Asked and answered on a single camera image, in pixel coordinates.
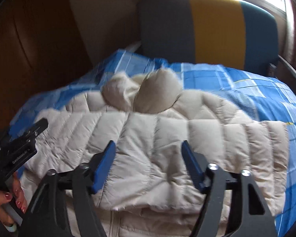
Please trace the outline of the beige quilted down jacket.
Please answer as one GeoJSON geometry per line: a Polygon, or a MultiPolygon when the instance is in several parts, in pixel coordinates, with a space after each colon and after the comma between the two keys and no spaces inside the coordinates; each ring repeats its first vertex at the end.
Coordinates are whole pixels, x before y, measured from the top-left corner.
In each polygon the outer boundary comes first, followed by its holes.
{"type": "Polygon", "coordinates": [[[102,90],[80,93],[38,117],[49,126],[21,177],[27,200],[49,169],[73,170],[116,143],[106,183],[93,197],[108,236],[190,234],[204,196],[186,170],[183,141],[226,171],[249,170],[272,215],[284,207],[285,123],[258,122],[226,99],[184,90],[172,70],[133,77],[120,72],[102,90]]]}

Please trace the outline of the blue plaid bed sheet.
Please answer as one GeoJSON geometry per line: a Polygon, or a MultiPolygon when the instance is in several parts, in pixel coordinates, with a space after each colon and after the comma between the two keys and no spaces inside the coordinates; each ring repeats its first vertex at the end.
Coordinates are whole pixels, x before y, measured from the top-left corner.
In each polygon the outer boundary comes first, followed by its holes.
{"type": "Polygon", "coordinates": [[[150,73],[161,67],[172,69],[185,89],[215,93],[237,105],[255,120],[286,122],[289,132],[289,166],[285,206],[275,217],[279,236],[296,234],[296,95],[283,82],[222,65],[168,63],[118,50],[68,86],[30,98],[11,121],[10,135],[18,137],[32,125],[37,114],[48,108],[61,109],[75,95],[99,90],[114,73],[129,76],[150,73]]]}

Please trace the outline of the brown wooden wardrobe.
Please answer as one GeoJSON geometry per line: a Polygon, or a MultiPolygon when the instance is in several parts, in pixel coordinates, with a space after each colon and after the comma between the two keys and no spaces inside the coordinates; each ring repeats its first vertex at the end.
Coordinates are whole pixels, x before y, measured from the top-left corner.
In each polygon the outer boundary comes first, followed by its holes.
{"type": "Polygon", "coordinates": [[[65,86],[91,67],[69,0],[4,0],[0,131],[32,95],[65,86]]]}

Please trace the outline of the grey yellow teal headboard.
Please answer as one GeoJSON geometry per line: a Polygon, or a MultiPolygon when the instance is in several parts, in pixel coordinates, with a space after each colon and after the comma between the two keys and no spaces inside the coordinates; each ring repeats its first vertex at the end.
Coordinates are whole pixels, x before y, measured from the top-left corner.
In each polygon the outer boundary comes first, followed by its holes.
{"type": "Polygon", "coordinates": [[[142,0],[141,46],[171,63],[221,64],[267,75],[277,64],[275,18],[242,0],[142,0]]]}

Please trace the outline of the grey bed side rail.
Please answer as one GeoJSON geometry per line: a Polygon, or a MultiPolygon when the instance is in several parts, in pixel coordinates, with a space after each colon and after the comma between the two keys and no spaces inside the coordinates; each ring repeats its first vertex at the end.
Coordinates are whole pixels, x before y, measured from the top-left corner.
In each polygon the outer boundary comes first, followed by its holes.
{"type": "Polygon", "coordinates": [[[267,76],[277,78],[296,91],[296,70],[282,56],[278,55],[278,59],[269,63],[267,69],[267,76]]]}

